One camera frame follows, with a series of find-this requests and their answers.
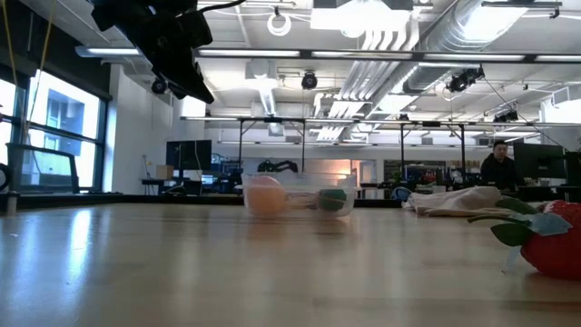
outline ceiling light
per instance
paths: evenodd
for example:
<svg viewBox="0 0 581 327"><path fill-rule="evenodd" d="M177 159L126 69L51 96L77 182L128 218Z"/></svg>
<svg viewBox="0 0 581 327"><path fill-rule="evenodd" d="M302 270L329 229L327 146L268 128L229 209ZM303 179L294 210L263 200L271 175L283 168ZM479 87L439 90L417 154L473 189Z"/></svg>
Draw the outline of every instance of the ceiling light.
<svg viewBox="0 0 581 327"><path fill-rule="evenodd" d="M568 62L581 62L581 55L558 55L558 54L549 54L549 55L540 55L535 59L538 62L557 62L557 63L568 63Z"/></svg>
<svg viewBox="0 0 581 327"><path fill-rule="evenodd" d="M218 144L240 144L240 141L218 141ZM242 141L242 144L256 144L256 142Z"/></svg>
<svg viewBox="0 0 581 327"><path fill-rule="evenodd" d="M79 56L83 58L141 55L139 50L136 48L96 48L88 46L77 46L74 50Z"/></svg>
<svg viewBox="0 0 581 327"><path fill-rule="evenodd" d="M379 0L350 1L337 8L313 8L310 28L397 31L408 22L410 15L411 11L392 10Z"/></svg>
<svg viewBox="0 0 581 327"><path fill-rule="evenodd" d="M525 57L521 54L426 54L426 60L442 60L442 61L462 61L469 62L478 61L522 61Z"/></svg>
<svg viewBox="0 0 581 327"><path fill-rule="evenodd" d="M214 121L214 122L231 122L237 121L236 117L181 117L183 120Z"/></svg>
<svg viewBox="0 0 581 327"><path fill-rule="evenodd" d="M467 41L496 40L526 11L526 8L477 7L464 24L458 24L458 29Z"/></svg>
<svg viewBox="0 0 581 327"><path fill-rule="evenodd" d="M267 144L267 145L298 145L299 143L293 143L293 142L260 142L260 144Z"/></svg>
<svg viewBox="0 0 581 327"><path fill-rule="evenodd" d="M352 58L358 60L409 60L411 54L374 51L313 51L315 58Z"/></svg>
<svg viewBox="0 0 581 327"><path fill-rule="evenodd" d="M298 57L299 51L295 50L241 50L241 49L200 49L198 55L220 58L250 58L250 57Z"/></svg>
<svg viewBox="0 0 581 327"><path fill-rule="evenodd" d="M307 123L337 123L337 124L351 124L355 123L354 119L305 119Z"/></svg>
<svg viewBox="0 0 581 327"><path fill-rule="evenodd" d="M497 8L548 8L553 9L563 5L560 1L483 1L482 6L484 7L497 7Z"/></svg>
<svg viewBox="0 0 581 327"><path fill-rule="evenodd" d="M208 6L208 5L226 5L229 1L199 1L198 6ZM247 7L272 7L278 6L280 8L292 8L295 6L294 2L291 1L246 1L241 4Z"/></svg>
<svg viewBox="0 0 581 327"><path fill-rule="evenodd" d="M479 68L480 64L462 64L462 63L418 63L420 67L430 68Z"/></svg>

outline green leaf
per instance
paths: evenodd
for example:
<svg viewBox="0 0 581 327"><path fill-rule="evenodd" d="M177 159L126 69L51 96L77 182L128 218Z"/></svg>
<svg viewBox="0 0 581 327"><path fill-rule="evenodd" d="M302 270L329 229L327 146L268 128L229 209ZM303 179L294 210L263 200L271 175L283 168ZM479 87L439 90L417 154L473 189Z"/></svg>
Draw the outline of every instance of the green leaf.
<svg viewBox="0 0 581 327"><path fill-rule="evenodd" d="M535 234L520 223L502 223L490 227L490 230L499 241L508 246L525 245Z"/></svg>
<svg viewBox="0 0 581 327"><path fill-rule="evenodd" d="M496 206L498 208L510 209L514 212L522 213L522 214L539 213L539 211L537 209L533 208L532 206L530 206L530 205L528 205L528 204L526 204L518 199L513 199L513 198L502 199L496 203Z"/></svg>
<svg viewBox="0 0 581 327"><path fill-rule="evenodd" d="M476 217L472 217L468 219L469 223L479 222L481 220L499 220L507 223L520 223L525 226L530 226L531 222L529 220L519 220L515 218L509 218L504 216L498 216L494 214L484 214Z"/></svg>

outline white wall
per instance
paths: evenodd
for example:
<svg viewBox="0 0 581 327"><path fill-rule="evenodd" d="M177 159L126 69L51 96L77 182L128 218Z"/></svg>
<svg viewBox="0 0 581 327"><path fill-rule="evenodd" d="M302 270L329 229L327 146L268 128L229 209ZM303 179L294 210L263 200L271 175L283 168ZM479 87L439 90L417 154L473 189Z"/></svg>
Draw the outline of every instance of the white wall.
<svg viewBox="0 0 581 327"><path fill-rule="evenodd" d="M203 136L203 123L179 120L182 102L169 106L151 91L127 77L113 65L107 121L103 190L141 194L145 178L143 156L155 165L165 164L165 144L171 140L195 140Z"/></svg>
<svg viewBox="0 0 581 327"><path fill-rule="evenodd" d="M541 103L540 117L543 123L574 123L581 124L581 110L579 106L581 101L573 101L559 104L554 107L551 99ZM546 128L543 133L555 140L559 145L565 147L568 151L577 151L581 148L581 128L580 127L553 127ZM543 144L555 145L547 137L541 137Z"/></svg>

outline yellow cable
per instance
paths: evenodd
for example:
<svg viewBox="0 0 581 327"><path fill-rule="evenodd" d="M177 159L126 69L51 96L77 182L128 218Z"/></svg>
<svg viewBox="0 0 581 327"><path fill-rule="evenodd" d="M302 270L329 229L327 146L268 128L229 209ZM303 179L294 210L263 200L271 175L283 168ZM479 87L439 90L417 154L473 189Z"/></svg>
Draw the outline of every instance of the yellow cable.
<svg viewBox="0 0 581 327"><path fill-rule="evenodd" d="M40 86L40 77L43 73L44 62L46 61L46 51L48 50L48 40L51 38L51 29L53 27L55 8L56 8L56 0L53 0L51 14L48 18L48 26L46 27L46 36L44 37L43 56L41 57L40 67L38 68L38 80L36 81L36 89L34 90L34 99L33 99L32 109L30 110L30 119L27 119L27 117L26 117L24 128L23 128L23 134L24 134L23 144L26 144L26 142L27 142L28 130L30 129L30 125L32 124L34 108L36 107L36 96L38 95L38 87Z"/></svg>
<svg viewBox="0 0 581 327"><path fill-rule="evenodd" d="M8 8L6 7L6 0L2 0L2 11L4 12L4 27L6 29L6 39L8 40L8 53L10 54L10 64L12 65L12 78L14 78L15 80L15 85L18 85L16 77L15 53L12 50L12 40L10 38L10 26L8 24Z"/></svg>

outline table surface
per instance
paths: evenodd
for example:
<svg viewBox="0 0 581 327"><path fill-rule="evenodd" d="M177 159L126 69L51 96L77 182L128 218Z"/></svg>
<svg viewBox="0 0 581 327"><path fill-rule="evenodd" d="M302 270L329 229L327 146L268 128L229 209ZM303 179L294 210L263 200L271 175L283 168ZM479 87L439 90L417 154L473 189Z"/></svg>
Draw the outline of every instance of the table surface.
<svg viewBox="0 0 581 327"><path fill-rule="evenodd" d="M356 209L114 204L0 218L1 326L574 326L581 282L547 278L489 223Z"/></svg>

